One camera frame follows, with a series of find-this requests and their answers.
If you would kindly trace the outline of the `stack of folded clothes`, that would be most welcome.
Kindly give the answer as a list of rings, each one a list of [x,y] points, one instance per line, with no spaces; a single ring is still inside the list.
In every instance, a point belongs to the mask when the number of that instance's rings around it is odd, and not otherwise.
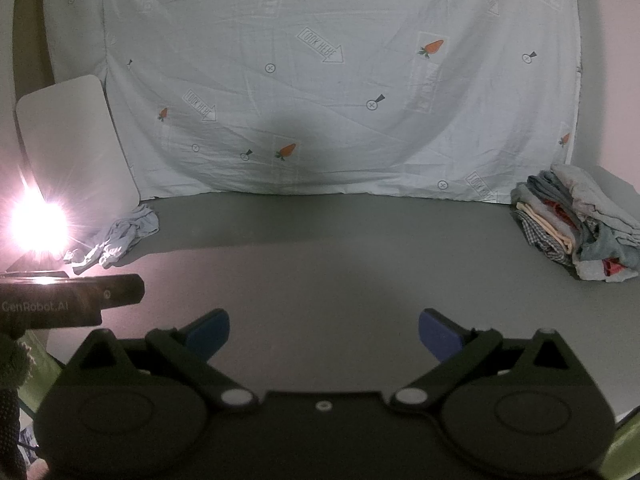
[[[554,165],[511,192],[527,243],[576,278],[621,283],[639,276],[639,221],[576,166]]]

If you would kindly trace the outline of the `carrot print backdrop sheet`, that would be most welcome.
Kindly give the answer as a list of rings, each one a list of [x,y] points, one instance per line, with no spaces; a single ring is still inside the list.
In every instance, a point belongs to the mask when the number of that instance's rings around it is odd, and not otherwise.
[[[52,70],[102,81],[144,198],[506,204],[567,162],[577,0],[43,0]]]

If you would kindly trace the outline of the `white rounded board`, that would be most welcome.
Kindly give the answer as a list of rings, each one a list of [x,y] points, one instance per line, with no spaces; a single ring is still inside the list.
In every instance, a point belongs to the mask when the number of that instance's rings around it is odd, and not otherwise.
[[[62,206],[73,237],[93,236],[139,205],[97,76],[26,94],[17,101],[16,116],[40,191]]]

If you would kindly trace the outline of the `light blue t-shirt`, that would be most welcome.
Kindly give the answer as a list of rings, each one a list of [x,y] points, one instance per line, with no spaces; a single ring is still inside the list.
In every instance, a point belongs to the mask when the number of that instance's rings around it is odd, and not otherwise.
[[[66,252],[63,262],[76,275],[93,266],[107,269],[128,254],[140,240],[160,230],[160,219],[149,205],[140,205],[124,218],[114,221],[85,242],[79,242]]]

